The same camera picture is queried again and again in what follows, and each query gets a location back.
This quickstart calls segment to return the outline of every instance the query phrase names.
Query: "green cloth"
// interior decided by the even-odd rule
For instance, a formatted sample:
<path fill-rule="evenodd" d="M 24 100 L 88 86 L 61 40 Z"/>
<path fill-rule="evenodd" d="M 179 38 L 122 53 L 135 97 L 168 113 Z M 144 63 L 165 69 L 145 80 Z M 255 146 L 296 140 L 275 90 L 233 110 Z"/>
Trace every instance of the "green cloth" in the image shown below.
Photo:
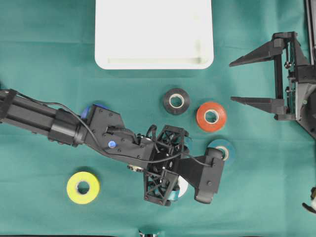
<path fill-rule="evenodd" d="M 143 176 L 126 164 L 86 146 L 60 146 L 3 124 L 0 234 L 135 237 L 141 229 L 162 237 L 315 236 L 316 216 L 301 206 L 310 201 L 315 185 L 314 140 L 295 122 L 275 121 L 230 100 L 274 97 L 273 62 L 228 67 L 275 32 L 297 31 L 308 55 L 304 1 L 213 0 L 212 5 L 215 60 L 208 69 L 106 71 L 94 61 L 95 1 L 0 0 L 4 88 L 64 103 L 76 113 L 101 101 L 136 133 L 153 123 L 159 130 L 164 124 L 184 127 L 195 156 L 217 138 L 231 141 L 237 151 L 211 205 L 194 201 L 189 187 L 171 207 L 161 207 L 143 201 Z M 191 97 L 180 116 L 162 105 L 163 94 L 173 87 Z M 213 134 L 195 122 L 197 108 L 206 101 L 222 104 L 228 114 L 225 128 Z M 66 183 L 78 170 L 91 171 L 101 181 L 91 204 L 77 205 L 67 197 Z"/>

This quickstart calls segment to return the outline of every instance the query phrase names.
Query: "blue screw cap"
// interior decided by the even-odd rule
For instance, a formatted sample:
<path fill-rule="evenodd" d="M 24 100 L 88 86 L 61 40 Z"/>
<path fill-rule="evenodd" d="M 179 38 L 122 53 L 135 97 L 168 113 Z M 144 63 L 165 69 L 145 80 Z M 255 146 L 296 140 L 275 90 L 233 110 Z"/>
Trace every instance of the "blue screw cap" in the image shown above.
<path fill-rule="evenodd" d="M 109 141 L 108 146 L 109 148 L 113 149 L 117 146 L 117 143 L 115 141 Z"/>

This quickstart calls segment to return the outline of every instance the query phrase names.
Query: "metal rod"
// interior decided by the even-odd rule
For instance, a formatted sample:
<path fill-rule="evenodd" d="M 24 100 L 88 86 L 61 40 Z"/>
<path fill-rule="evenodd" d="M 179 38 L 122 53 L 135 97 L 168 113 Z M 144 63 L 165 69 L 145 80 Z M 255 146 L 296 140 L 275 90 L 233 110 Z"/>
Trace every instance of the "metal rod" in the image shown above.
<path fill-rule="evenodd" d="M 282 55 L 275 56 L 276 99 L 283 99 Z"/>

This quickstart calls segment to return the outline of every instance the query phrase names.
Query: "black tape roll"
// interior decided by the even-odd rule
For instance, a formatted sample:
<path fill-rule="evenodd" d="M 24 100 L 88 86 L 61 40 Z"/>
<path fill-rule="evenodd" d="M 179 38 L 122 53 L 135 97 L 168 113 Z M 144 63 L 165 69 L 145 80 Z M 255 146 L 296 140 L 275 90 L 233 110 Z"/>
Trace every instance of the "black tape roll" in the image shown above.
<path fill-rule="evenodd" d="M 181 105 L 175 107 L 171 104 L 172 98 L 179 98 L 181 100 Z M 168 113 L 172 115 L 183 114 L 190 106 L 190 97 L 188 93 L 180 88 L 174 88 L 169 90 L 163 97 L 163 106 Z"/>

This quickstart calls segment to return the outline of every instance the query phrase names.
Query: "red tape roll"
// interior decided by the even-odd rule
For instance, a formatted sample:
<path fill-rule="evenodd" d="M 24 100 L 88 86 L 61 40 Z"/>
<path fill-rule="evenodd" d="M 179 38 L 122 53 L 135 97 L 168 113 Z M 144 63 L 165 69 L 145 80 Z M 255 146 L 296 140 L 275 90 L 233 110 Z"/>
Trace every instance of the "red tape roll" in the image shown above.
<path fill-rule="evenodd" d="M 206 114 L 212 112 L 216 115 L 214 122 L 206 120 Z M 223 106 L 214 102 L 206 102 L 197 110 L 197 124 L 205 132 L 216 132 L 224 127 L 227 115 Z"/>

